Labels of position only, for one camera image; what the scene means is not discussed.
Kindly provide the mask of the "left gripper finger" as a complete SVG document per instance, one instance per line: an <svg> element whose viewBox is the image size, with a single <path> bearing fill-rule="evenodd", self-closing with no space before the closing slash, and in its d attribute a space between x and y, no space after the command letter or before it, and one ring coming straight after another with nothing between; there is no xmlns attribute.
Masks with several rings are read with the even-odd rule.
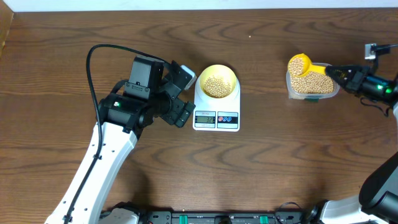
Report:
<svg viewBox="0 0 398 224"><path fill-rule="evenodd" d="M172 108L174 125L176 125L178 128L184 127L194 109L195 105L190 101L184 103L179 98L174 100Z"/></svg>
<svg viewBox="0 0 398 224"><path fill-rule="evenodd" d="M170 64L169 75L169 93L171 95L179 95L188 83L188 79L186 78L187 73L184 72L181 69L181 66L173 60Z"/></svg>

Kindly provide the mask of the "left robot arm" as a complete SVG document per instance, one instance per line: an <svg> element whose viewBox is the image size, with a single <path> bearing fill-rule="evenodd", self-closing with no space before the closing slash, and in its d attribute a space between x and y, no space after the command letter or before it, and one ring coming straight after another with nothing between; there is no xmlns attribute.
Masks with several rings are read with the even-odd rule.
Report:
<svg viewBox="0 0 398 224"><path fill-rule="evenodd" d="M118 82L100 100L88 150L46 222L98 223L119 169L144 128L157 117L178 128L185 125L195 105L178 96L195 80L195 73L184 65L137 56L129 79Z"/></svg>

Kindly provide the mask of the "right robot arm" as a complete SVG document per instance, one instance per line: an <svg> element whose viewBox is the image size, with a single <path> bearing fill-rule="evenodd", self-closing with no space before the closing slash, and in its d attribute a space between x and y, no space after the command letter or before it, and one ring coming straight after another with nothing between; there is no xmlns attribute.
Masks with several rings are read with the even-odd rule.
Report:
<svg viewBox="0 0 398 224"><path fill-rule="evenodd" d="M397 117L397 79L376 75L373 65L327 66L325 73L344 91L360 98L364 106L378 107ZM364 182L357 196L325 202L314 223L397 223L397 154L391 156Z"/></svg>

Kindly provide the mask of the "yellow measuring scoop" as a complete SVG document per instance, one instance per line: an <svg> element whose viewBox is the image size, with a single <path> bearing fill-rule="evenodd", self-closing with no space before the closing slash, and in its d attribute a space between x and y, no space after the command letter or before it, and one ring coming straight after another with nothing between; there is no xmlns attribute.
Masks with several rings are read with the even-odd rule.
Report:
<svg viewBox="0 0 398 224"><path fill-rule="evenodd" d="M302 77L306 77L307 75L309 75L311 72L315 72L315 73L319 73L319 74L321 74L321 75L326 75L326 73L325 73L325 69L326 69L326 66L321 66L321 65L315 65L315 64L313 64L312 63L312 61L310 60L310 58L307 56L307 55L305 55L305 54L297 54L297 55L295 55L295 56L293 56L292 58L295 58L295 57L302 57L303 58L303 60L304 60L304 72L303 72L303 74L302 75L299 75L299 76L293 76L293 77L300 77L300 78L302 78Z"/></svg>

